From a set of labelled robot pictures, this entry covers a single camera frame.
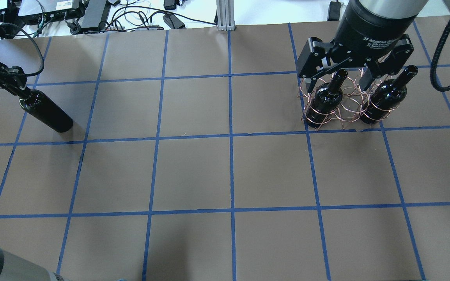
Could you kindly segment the dark wine bottle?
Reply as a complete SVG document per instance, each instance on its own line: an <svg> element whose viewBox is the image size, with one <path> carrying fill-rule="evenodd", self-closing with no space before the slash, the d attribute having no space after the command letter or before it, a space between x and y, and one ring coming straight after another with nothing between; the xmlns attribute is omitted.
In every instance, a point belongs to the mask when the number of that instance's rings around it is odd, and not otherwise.
<svg viewBox="0 0 450 281"><path fill-rule="evenodd" d="M73 127L73 119L42 91L25 88L18 97L25 112L52 130L65 133Z"/></svg>

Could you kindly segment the dark wine bottle front basket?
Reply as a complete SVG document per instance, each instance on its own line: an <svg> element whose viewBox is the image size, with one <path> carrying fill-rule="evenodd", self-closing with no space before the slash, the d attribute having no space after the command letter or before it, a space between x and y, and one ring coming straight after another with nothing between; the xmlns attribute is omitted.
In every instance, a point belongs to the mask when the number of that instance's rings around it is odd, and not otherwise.
<svg viewBox="0 0 450 281"><path fill-rule="evenodd" d="M308 126L319 129L331 120L342 102L342 85L347 76L348 71L340 69L334 73L329 82L319 87L305 112L305 122Z"/></svg>

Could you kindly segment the dark wine bottle basket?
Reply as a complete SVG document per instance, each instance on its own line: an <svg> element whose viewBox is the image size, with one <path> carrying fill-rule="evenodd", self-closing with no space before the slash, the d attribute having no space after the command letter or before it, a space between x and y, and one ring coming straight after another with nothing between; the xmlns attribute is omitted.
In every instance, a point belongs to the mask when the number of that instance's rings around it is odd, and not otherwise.
<svg viewBox="0 0 450 281"><path fill-rule="evenodd" d="M329 82L319 87L305 112L305 122L308 126L319 129L331 120L342 102L342 85L347 76L348 71L340 69L334 73Z"/></svg>
<svg viewBox="0 0 450 281"><path fill-rule="evenodd" d="M418 72L417 66L409 65L395 79L382 82L364 104L365 110L360 114L360 120L373 126L389 116L405 99L406 86Z"/></svg>

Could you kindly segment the dark wine bottle rear basket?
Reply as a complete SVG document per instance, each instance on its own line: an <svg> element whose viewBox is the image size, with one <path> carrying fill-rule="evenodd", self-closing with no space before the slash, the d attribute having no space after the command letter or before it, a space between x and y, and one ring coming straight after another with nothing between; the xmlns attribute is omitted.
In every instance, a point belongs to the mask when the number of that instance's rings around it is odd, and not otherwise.
<svg viewBox="0 0 450 281"><path fill-rule="evenodd" d="M365 110L360 114L360 120L373 126L389 116L405 99L406 86L418 72L417 66L409 65L395 79L382 82L364 104Z"/></svg>

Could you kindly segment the black power brick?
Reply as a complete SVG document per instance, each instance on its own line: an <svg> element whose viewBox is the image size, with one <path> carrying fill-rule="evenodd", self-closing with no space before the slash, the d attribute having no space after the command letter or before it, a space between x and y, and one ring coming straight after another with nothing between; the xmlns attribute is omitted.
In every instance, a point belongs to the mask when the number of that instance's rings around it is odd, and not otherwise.
<svg viewBox="0 0 450 281"><path fill-rule="evenodd" d="M100 31L105 27L106 19L110 10L108 0L89 0L80 24L83 33Z"/></svg>

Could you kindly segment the black power adapter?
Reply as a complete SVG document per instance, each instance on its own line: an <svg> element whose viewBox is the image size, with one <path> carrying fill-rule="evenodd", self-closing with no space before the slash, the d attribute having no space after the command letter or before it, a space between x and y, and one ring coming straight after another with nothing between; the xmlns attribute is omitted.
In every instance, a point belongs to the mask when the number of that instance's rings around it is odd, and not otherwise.
<svg viewBox="0 0 450 281"><path fill-rule="evenodd" d="M174 14L165 14L163 15L163 21L168 27L172 30L185 29L185 24L178 19Z"/></svg>

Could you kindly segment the aluminium frame post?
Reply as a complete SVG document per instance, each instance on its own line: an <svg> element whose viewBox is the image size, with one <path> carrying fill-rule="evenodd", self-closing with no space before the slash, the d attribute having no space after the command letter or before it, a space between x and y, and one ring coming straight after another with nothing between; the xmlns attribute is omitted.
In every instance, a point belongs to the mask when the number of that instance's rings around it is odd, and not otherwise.
<svg viewBox="0 0 450 281"><path fill-rule="evenodd" d="M216 0L217 29L220 31L236 30L233 0Z"/></svg>

